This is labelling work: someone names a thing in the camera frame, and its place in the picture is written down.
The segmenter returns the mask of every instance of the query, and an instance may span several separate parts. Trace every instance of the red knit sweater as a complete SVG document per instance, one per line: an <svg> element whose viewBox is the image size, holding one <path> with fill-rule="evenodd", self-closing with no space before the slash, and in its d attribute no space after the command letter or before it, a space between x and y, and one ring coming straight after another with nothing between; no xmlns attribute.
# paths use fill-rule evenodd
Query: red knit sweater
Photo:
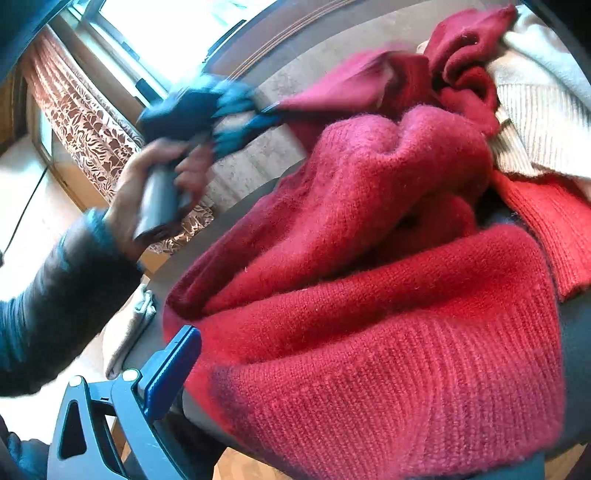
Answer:
<svg viewBox="0 0 591 480"><path fill-rule="evenodd" d="M551 446L564 381L550 274L529 235L479 233L472 210L491 107L458 85L446 100L421 56L366 53L329 77L283 103L325 107L292 124L308 160L167 299L166 337L186 322L203 335L188 391L295 478L471 473ZM364 112L389 118L325 128Z"/></svg>
<svg viewBox="0 0 591 480"><path fill-rule="evenodd" d="M493 185L548 253L560 300L591 285L591 206L567 179L511 181L495 172Z"/></svg>

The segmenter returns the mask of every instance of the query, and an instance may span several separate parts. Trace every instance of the person's hand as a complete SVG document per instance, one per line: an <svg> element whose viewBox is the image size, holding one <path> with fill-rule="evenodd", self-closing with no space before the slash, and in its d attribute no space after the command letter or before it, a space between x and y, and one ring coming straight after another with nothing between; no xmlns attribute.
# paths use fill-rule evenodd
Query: person's hand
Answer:
<svg viewBox="0 0 591 480"><path fill-rule="evenodd" d="M105 214L119 250L130 260L137 261L148 248L145 241L134 240L138 225L139 210L142 202L148 170L152 165L168 163L181 157L189 144L160 139L146 146L133 155L121 172L113 203ZM176 186L191 194L191 211L203 196L208 183L207 170L212 164L212 150L209 145L200 145L176 167L178 177Z"/></svg>

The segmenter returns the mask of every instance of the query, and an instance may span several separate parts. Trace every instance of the brown floral curtain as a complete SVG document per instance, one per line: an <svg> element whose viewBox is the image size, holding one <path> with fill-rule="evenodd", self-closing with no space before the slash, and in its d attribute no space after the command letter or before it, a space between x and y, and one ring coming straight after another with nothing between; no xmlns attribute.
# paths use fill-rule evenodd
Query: brown floral curtain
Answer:
<svg viewBox="0 0 591 480"><path fill-rule="evenodd" d="M68 153L101 195L111 202L125 163L143 145L135 128L90 81L50 27L21 59L29 89ZM177 237L152 246L173 253L213 220L198 205Z"/></svg>

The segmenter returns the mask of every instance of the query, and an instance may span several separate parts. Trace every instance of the dark sleeve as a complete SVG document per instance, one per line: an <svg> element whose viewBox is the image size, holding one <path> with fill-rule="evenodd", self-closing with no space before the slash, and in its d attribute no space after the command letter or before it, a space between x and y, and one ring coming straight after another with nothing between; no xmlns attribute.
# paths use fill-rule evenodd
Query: dark sleeve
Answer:
<svg viewBox="0 0 591 480"><path fill-rule="evenodd" d="M64 370L139 285L91 210L62 237L29 287L0 302L0 396L32 394Z"/></svg>

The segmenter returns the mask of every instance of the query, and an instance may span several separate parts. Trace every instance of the pile of sweaters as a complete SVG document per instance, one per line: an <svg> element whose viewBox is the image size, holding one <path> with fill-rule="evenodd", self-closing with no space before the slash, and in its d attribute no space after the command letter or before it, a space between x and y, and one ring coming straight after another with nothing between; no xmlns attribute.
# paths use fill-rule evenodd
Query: pile of sweaters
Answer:
<svg viewBox="0 0 591 480"><path fill-rule="evenodd" d="M559 311L591 284L591 87L558 42L522 7L463 11L281 102L317 112L289 123L309 156L164 311L167 339L202 331L186 388L248 450L392 480L556 444ZM491 193L524 225L484 228Z"/></svg>

